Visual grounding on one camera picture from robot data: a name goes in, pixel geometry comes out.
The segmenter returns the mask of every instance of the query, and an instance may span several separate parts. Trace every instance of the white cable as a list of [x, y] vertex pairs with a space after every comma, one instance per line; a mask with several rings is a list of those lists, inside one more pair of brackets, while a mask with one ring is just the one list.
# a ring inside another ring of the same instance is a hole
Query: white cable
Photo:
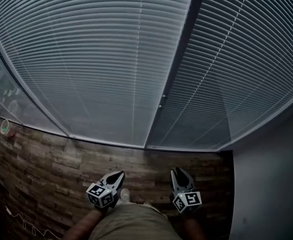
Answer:
[[13, 215], [12, 212], [9, 210], [9, 208], [8, 208], [7, 206], [5, 206], [5, 209], [6, 209], [7, 213], [10, 214], [12, 217], [20, 216], [20, 218], [21, 218], [22, 221], [23, 221], [23, 228], [24, 228], [25, 230], [27, 230], [27, 223], [28, 223], [29, 225], [31, 225], [31, 226], [32, 226], [32, 234], [33, 234], [34, 236], [37, 235], [36, 230], [37, 230], [37, 231], [38, 231], [43, 237], [46, 235], [46, 232], [48, 231], [48, 232], [50, 232], [54, 237], [56, 237], [57, 239], [61, 239], [61, 238], [58, 238], [55, 234], [53, 234], [53, 233], [52, 233], [50, 230], [48, 230], [48, 229], [47, 229], [46, 231], [44, 231], [44, 234], [42, 234], [41, 231], [38, 230], [33, 224], [31, 224], [30, 222], [27, 222], [26, 220], [24, 220], [20, 214]]
[[221, 238], [227, 237], [227, 236], [229, 236], [229, 235], [230, 235], [230, 234], [226, 234], [226, 235], [220, 236], [220, 237], [218, 237], [218, 238], [215, 239], [215, 240], [218, 240], [218, 239], [221, 239]]

